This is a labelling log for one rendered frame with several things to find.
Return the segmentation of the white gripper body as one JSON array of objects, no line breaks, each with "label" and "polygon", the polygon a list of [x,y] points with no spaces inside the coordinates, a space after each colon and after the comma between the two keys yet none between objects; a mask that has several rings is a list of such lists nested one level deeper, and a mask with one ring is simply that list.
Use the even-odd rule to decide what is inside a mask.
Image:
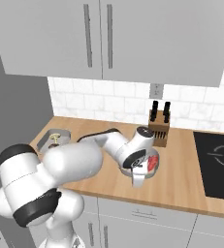
[{"label": "white gripper body", "polygon": [[140,188],[144,185],[145,175],[142,173],[136,173],[132,171],[132,186],[134,188]]}]

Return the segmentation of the clear round meat container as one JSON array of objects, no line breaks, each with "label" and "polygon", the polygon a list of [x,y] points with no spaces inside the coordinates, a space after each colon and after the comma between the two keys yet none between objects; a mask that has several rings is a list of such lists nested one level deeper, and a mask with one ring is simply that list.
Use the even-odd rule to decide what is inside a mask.
[{"label": "clear round meat container", "polygon": [[[151,170],[147,170],[147,160],[149,156],[157,155],[158,164]],[[121,172],[124,175],[130,176],[132,178],[132,171],[136,173],[142,173],[145,175],[145,179],[152,177],[158,170],[159,167],[159,153],[154,148],[149,148],[148,150],[140,150],[131,154],[128,158],[124,160],[123,165],[120,167]]]}]

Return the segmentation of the red steak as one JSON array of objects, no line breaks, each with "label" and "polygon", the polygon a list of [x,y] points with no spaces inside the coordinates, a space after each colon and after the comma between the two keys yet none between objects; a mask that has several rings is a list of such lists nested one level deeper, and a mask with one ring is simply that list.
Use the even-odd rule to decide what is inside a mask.
[{"label": "red steak", "polygon": [[148,157],[147,160],[147,170],[152,171],[158,164],[158,156],[152,155]]}]

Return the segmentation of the narrow grey drawer front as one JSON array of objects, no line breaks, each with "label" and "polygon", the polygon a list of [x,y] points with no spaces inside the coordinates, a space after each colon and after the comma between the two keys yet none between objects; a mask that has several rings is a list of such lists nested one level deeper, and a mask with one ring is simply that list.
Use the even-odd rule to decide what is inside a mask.
[{"label": "narrow grey drawer front", "polygon": [[97,198],[96,197],[91,197],[91,196],[82,196],[84,199],[84,211],[87,213],[98,213],[98,203],[97,203]]}]

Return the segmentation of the wooden knife block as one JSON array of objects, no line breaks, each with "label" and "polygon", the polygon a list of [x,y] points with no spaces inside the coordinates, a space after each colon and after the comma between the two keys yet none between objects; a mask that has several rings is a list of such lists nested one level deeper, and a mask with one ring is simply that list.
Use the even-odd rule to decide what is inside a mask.
[{"label": "wooden knife block", "polygon": [[166,147],[170,130],[170,115],[162,110],[149,111],[148,128],[154,135],[154,146]]}]

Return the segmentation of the grey lower cupboard door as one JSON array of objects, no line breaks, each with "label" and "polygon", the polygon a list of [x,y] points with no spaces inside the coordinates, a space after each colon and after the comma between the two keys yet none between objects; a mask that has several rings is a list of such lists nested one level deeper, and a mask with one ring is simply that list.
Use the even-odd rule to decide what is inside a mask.
[{"label": "grey lower cupboard door", "polygon": [[108,226],[109,248],[187,248],[191,231],[109,216],[100,216],[102,245]]},{"label": "grey lower cupboard door", "polygon": [[199,214],[187,248],[224,248],[224,218]]},{"label": "grey lower cupboard door", "polygon": [[[94,233],[94,247],[90,246],[88,223],[93,223]],[[83,212],[79,219],[73,222],[73,226],[77,235],[83,241],[85,248],[101,248],[100,246],[100,233],[99,233],[99,220],[98,215],[94,213]]]}]

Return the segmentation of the grey cupboard door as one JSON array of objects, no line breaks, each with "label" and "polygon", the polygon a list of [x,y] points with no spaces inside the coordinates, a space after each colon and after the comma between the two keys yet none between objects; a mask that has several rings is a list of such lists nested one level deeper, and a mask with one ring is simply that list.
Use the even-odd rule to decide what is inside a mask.
[{"label": "grey cupboard door", "polygon": [[[92,68],[83,4],[89,5]],[[8,75],[100,79],[99,0],[0,0],[0,55]]]},{"label": "grey cupboard door", "polygon": [[108,226],[109,248],[187,248],[191,231],[109,216],[100,216],[102,245]]},{"label": "grey cupboard door", "polygon": [[199,214],[187,248],[224,248],[224,218]]},{"label": "grey cupboard door", "polygon": [[[93,223],[94,233],[94,247],[90,246],[88,223]],[[73,222],[73,226],[77,235],[83,241],[85,248],[101,248],[100,246],[100,233],[99,233],[99,220],[98,215],[94,213],[83,212],[79,219]]]},{"label": "grey cupboard door", "polygon": [[[112,69],[107,4],[112,4]],[[224,0],[100,0],[103,78],[217,87]]]}]

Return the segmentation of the black hob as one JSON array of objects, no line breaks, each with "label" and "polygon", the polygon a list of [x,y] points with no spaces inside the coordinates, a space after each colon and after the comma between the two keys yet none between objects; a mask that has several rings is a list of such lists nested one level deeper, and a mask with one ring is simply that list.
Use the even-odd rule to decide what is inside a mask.
[{"label": "black hob", "polygon": [[224,135],[194,132],[205,195],[224,200]]}]

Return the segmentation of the tan mushroom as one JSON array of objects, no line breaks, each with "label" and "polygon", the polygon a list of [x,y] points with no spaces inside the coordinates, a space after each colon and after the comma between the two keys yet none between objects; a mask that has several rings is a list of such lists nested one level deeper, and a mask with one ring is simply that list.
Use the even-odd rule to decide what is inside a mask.
[{"label": "tan mushroom", "polygon": [[57,141],[60,138],[60,134],[51,134],[49,138],[54,141],[54,144],[58,144]]}]

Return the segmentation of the grey fridge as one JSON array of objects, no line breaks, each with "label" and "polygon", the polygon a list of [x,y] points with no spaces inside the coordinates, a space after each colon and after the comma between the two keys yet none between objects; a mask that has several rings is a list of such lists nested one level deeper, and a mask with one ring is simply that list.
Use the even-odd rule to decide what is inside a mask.
[{"label": "grey fridge", "polygon": [[0,153],[31,142],[52,118],[48,79],[8,75],[0,57]]}]

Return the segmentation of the grey upper cupboard door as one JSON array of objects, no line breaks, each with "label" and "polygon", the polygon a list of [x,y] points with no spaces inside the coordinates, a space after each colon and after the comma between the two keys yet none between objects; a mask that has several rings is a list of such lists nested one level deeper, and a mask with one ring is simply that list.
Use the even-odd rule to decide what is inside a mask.
[{"label": "grey upper cupboard door", "polygon": [[[92,68],[83,4],[89,5]],[[100,79],[99,0],[0,0],[0,55],[8,75]]]},{"label": "grey upper cupboard door", "polygon": [[[112,4],[112,69],[107,4]],[[217,87],[224,0],[100,0],[103,78]]]}]

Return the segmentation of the grey wall outlet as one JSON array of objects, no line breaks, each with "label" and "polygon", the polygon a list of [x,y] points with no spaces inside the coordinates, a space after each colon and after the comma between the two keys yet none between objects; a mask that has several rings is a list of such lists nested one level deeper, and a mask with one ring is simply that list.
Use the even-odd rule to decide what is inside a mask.
[{"label": "grey wall outlet", "polygon": [[151,83],[149,88],[149,98],[161,100],[163,98],[164,85]]}]

